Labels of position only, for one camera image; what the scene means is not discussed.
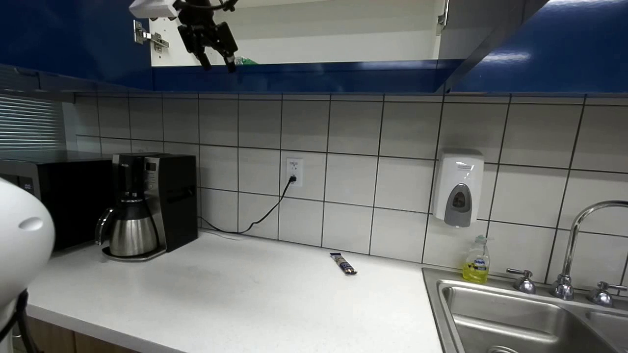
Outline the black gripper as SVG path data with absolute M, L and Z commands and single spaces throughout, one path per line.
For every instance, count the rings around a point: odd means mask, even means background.
M 215 13 L 218 9 L 234 11 L 238 0 L 177 0 L 175 9 L 179 11 L 179 33 L 189 52 L 195 52 L 203 68 L 213 68 L 205 48 L 213 47 L 224 54 L 224 62 L 230 72 L 238 70 L 236 50 L 238 43 L 226 21 L 216 23 Z

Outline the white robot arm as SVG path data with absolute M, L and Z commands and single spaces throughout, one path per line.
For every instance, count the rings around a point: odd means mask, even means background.
M 132 39 L 130 0 L 0 0 L 0 68 L 7 90 L 224 92 L 226 74 L 152 68 Z M 0 180 L 3 337 L 26 315 L 28 284 L 54 250 L 54 219 L 28 190 Z

